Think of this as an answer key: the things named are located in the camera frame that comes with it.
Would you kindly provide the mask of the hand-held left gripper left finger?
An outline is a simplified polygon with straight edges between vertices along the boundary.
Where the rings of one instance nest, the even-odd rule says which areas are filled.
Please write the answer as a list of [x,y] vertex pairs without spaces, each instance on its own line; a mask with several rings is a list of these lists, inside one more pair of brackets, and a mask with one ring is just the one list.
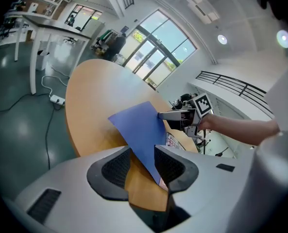
[[128,146],[72,159],[5,204],[31,233],[150,233],[128,201]]

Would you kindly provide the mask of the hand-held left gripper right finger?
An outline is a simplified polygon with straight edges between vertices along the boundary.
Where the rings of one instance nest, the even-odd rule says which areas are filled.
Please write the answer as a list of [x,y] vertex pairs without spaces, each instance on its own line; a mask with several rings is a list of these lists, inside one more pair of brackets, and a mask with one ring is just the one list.
[[255,151],[239,159],[154,147],[154,165],[168,188],[165,233],[228,233]]

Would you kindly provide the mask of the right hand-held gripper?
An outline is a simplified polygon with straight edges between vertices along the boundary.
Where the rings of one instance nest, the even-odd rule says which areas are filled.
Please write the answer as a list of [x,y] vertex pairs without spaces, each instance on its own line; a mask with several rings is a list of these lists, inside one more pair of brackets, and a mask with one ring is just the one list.
[[188,137],[199,137],[200,123],[212,111],[206,93],[183,94],[172,103],[172,110],[159,112],[158,118],[166,120],[173,130],[184,132]]

